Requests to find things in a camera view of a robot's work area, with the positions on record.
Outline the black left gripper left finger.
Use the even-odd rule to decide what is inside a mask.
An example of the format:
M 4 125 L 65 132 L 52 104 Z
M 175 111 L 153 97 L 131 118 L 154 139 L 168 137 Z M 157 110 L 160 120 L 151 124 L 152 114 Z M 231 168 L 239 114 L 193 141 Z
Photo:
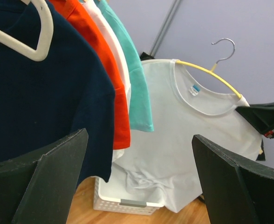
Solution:
M 64 224 L 88 143 L 85 129 L 0 162 L 0 224 Z

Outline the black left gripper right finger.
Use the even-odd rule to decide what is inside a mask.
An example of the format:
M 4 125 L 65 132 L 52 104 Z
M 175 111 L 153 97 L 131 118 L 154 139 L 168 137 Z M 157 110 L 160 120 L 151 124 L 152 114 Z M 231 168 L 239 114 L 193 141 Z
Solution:
M 210 223 L 274 224 L 274 168 L 199 134 L 192 149 Z

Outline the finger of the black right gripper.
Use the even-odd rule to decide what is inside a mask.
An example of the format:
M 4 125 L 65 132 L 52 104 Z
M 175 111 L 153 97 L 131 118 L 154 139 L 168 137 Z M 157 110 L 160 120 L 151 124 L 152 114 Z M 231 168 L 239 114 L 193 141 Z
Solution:
M 236 111 L 260 134 L 265 137 L 274 137 L 274 102 L 238 106 Z

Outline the sheer white t shirt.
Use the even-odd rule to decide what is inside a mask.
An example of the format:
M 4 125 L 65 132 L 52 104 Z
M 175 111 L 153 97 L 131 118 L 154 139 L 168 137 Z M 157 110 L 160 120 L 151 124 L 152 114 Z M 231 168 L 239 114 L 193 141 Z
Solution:
M 154 131 L 132 131 L 131 146 L 116 161 L 131 194 L 145 194 L 179 212 L 202 194 L 192 138 L 200 134 L 221 147 L 256 160 L 262 136 L 236 112 L 245 98 L 213 92 L 176 60 L 142 62 Z

